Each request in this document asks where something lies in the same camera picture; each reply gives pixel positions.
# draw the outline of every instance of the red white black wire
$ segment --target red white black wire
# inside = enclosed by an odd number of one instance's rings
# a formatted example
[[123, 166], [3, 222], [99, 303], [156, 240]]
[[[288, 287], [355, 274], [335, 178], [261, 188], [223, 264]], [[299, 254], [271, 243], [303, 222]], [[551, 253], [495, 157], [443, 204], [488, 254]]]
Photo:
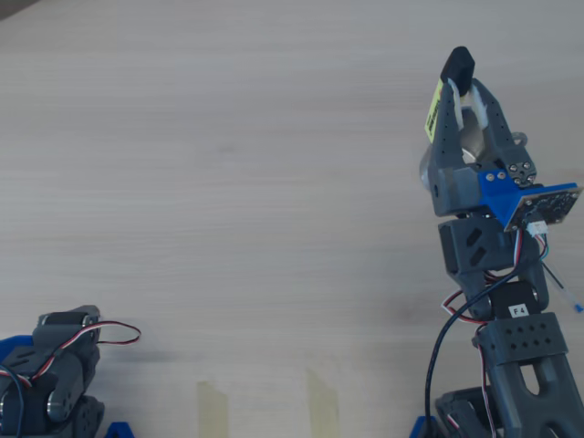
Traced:
[[[117, 327], [124, 327], [126, 329], [132, 329], [136, 333], [136, 336], [132, 339], [120, 340], [120, 341], [101, 340], [98, 342], [98, 344], [130, 345], [130, 344], [135, 344], [136, 342], [138, 342], [140, 340], [140, 336], [142, 333], [141, 333], [140, 329], [137, 327], [134, 327], [134, 326], [131, 326], [130, 324], [125, 324], [125, 323], [119, 322], [119, 321], [101, 321], [101, 322], [98, 322], [96, 324], [92, 324], [90, 326], [86, 326], [86, 327], [82, 328], [71, 339], [67, 340], [66, 342], [64, 342], [60, 346], [58, 346], [57, 349], [55, 350], [55, 352], [50, 356], [50, 358], [48, 358], [48, 360], [43, 364], [43, 366], [33, 375], [33, 377], [31, 377], [29, 379], [26, 376], [16, 374], [17, 378], [22, 382], [22, 384], [26, 388], [31, 388], [33, 381], [37, 380], [42, 375], [46, 374], [47, 371], [51, 368], [51, 365], [53, 365], [53, 363], [55, 362], [55, 357], [56, 357], [56, 354], [59, 350], [66, 349], [71, 344], [73, 344], [75, 341], [77, 341], [79, 338], [81, 338], [83, 335], [90, 333], [90, 331], [103, 329], [104, 327], [116, 327], [116, 326]], [[2, 370], [0, 370], [0, 376], [10, 377], [8, 373], [6, 373], [5, 371], [2, 371]]]
[[[463, 291], [459, 290], [457, 292], [454, 292], [452, 295], [449, 295], [448, 297], [446, 297], [446, 299], [442, 302], [442, 308], [450, 315], [454, 315], [454, 313], [456, 313], [456, 309], [453, 308], [450, 303], [452, 303], [457, 297], [459, 297], [460, 295], [462, 295]], [[473, 318], [469, 318], [466, 317], [464, 315], [462, 315], [461, 317], [458, 318], [459, 321], [463, 321], [466, 322], [468, 324], [485, 324], [484, 321], [479, 321]]]

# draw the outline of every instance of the wooden table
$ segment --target wooden table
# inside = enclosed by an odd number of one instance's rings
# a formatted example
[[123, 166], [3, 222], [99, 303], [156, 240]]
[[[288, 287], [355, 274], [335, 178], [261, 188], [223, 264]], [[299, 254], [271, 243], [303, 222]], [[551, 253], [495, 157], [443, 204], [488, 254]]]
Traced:
[[[443, 63], [584, 181], [584, 3], [44, 0], [0, 23], [1, 336], [139, 325], [91, 393], [139, 437], [399, 438], [454, 284], [418, 179]], [[550, 236], [584, 287], [582, 206]], [[553, 295], [584, 382], [581, 318]], [[112, 336], [105, 332], [102, 336]], [[457, 326], [433, 394], [480, 381]]]

